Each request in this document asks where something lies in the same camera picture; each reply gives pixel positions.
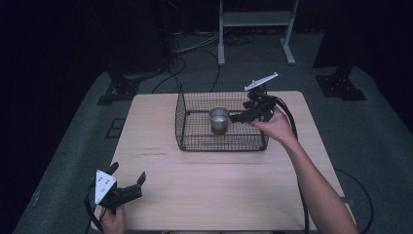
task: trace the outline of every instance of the black wire basket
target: black wire basket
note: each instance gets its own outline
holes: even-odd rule
[[[206,91],[213,87],[214,92]],[[212,131],[209,112],[221,106],[230,114],[245,111],[243,84],[181,84],[175,112],[175,136],[183,151],[263,151],[268,136],[248,124],[229,123],[226,133]]]

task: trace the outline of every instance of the forearm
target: forearm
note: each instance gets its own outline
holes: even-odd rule
[[[357,233],[341,198],[296,139],[282,142],[291,159],[310,215],[321,233]]]

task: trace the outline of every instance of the dark background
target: dark background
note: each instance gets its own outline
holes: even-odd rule
[[[173,31],[217,29],[219,1],[170,2]],[[168,66],[168,31],[157,4],[0,2],[4,233],[13,231],[94,79],[118,64],[140,70]],[[237,6],[277,10],[290,3],[226,1],[227,10]],[[324,31],[315,67],[353,61],[412,129],[412,10],[407,0],[301,0],[294,30]]]

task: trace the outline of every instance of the human hand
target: human hand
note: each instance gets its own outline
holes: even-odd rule
[[[254,120],[248,124],[263,131],[281,144],[286,144],[288,141],[296,139],[291,130],[288,119],[277,106],[274,107],[273,117],[268,122]]]
[[[116,214],[112,214],[109,209],[102,208],[100,224],[104,234],[125,234],[126,232],[126,213],[124,205],[116,208]]]

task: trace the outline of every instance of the metal frame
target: metal frame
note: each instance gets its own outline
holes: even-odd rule
[[[269,26],[286,25],[285,38],[281,39],[282,49],[289,65],[295,64],[294,56],[289,49],[288,43],[291,37],[292,26],[297,14],[299,0],[294,1],[291,11],[280,12],[243,12],[224,13],[223,0],[219,2],[219,42],[218,42],[218,64],[225,64],[224,50],[224,26]]]

